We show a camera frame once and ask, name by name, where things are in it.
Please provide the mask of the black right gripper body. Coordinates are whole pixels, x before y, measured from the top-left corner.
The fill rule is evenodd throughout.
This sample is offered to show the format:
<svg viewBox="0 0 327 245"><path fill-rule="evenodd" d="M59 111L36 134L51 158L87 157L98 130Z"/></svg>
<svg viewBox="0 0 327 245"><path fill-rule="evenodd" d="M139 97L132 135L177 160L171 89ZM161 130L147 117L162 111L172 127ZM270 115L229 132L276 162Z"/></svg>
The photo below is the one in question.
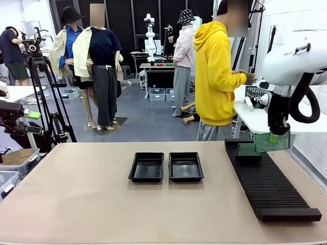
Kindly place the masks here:
<svg viewBox="0 0 327 245"><path fill-rule="evenodd" d="M289 97L272 95L268 107L268 127L273 135L284 135L290 130Z"/></svg>

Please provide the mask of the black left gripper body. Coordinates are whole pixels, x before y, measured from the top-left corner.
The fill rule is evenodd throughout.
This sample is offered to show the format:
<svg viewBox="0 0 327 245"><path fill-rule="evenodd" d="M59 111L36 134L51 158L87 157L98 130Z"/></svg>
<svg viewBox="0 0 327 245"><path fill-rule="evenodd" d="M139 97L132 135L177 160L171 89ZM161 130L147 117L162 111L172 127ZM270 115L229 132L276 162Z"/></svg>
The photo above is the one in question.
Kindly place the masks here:
<svg viewBox="0 0 327 245"><path fill-rule="evenodd" d="M24 116L22 104L1 101L1 126L15 128L17 120Z"/></svg>

